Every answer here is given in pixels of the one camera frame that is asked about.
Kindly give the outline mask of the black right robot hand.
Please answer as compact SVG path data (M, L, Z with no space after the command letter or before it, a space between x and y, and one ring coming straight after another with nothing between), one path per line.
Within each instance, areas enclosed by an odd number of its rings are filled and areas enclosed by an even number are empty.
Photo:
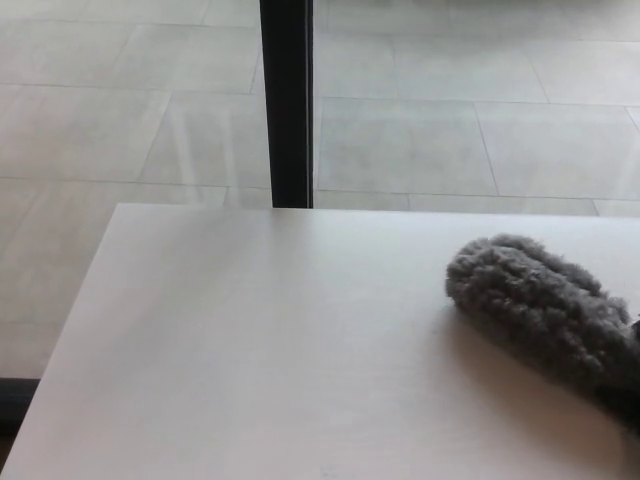
M613 310L602 315L605 339L598 350L599 377L594 387L598 407L639 435L639 328Z

